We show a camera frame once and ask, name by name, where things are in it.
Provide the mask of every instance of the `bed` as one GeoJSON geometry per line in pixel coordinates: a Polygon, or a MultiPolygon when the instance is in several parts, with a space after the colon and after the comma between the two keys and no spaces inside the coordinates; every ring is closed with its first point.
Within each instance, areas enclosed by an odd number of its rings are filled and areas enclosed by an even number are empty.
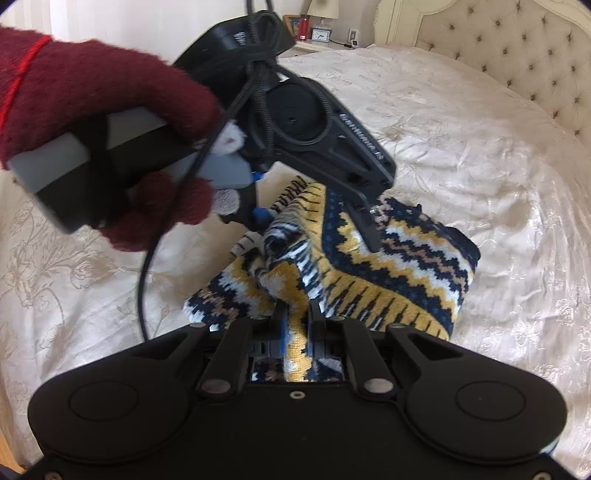
{"type": "MultiPolygon", "coordinates": [[[[388,149],[400,201],[478,245],[452,341],[561,390],[569,423],[556,456],[585,475],[591,17],[570,0],[383,0],[375,34],[367,49],[283,63],[327,86],[388,149]]],[[[263,204],[294,175],[277,164],[260,185],[263,204]]],[[[8,174],[0,202],[0,428],[26,464],[40,454],[26,416],[33,391],[140,341],[142,257],[88,229],[61,236],[8,174]]],[[[148,287],[153,335],[186,323],[183,301],[230,261],[242,233],[212,216],[166,236],[148,287]]]]}

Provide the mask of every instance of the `cream headboard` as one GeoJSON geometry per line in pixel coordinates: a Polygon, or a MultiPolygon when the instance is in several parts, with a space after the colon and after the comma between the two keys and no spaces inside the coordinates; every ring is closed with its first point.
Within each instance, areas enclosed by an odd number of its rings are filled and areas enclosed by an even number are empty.
{"type": "Polygon", "coordinates": [[[591,14],[576,0],[382,0],[375,38],[486,72],[591,150],[591,14]]]}

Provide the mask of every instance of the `yellow and navy pattern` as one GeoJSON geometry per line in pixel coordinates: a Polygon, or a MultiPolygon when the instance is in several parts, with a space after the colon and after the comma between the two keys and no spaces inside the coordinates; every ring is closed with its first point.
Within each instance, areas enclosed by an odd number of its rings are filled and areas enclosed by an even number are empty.
{"type": "Polygon", "coordinates": [[[327,317],[352,317],[373,330],[398,322],[449,339],[480,258],[457,229],[384,195],[375,215],[382,249],[371,253],[341,197],[301,178],[271,210],[264,235],[247,234],[233,249],[236,260],[185,305],[191,321],[211,330],[270,316],[277,299],[290,306],[282,372],[267,369],[259,380],[338,378],[338,366],[306,357],[310,299],[327,317]]]}

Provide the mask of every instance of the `red cup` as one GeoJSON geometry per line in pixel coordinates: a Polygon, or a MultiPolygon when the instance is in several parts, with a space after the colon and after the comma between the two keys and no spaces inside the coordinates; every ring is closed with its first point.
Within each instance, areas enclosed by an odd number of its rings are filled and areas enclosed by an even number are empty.
{"type": "Polygon", "coordinates": [[[310,16],[309,15],[301,15],[300,16],[300,27],[298,28],[297,39],[300,41],[308,40],[309,28],[310,28],[310,16]]]}

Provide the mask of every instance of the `red string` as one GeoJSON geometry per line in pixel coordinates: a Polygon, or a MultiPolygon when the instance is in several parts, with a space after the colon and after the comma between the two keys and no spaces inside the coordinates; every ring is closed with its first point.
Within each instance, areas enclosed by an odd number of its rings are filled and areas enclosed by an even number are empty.
{"type": "Polygon", "coordinates": [[[10,111],[12,102],[14,101],[14,98],[17,95],[18,89],[21,86],[22,80],[25,77],[27,70],[31,66],[31,62],[35,58],[35,55],[39,53],[39,50],[41,50],[43,46],[50,41],[51,37],[49,35],[44,35],[33,44],[33,46],[29,49],[25,57],[21,60],[18,66],[17,75],[14,77],[14,80],[12,81],[12,84],[8,89],[8,93],[6,95],[6,98],[4,99],[4,105],[2,105],[2,110],[0,110],[0,133],[4,128],[4,124],[6,123],[6,119],[8,117],[8,112],[10,111]]]}

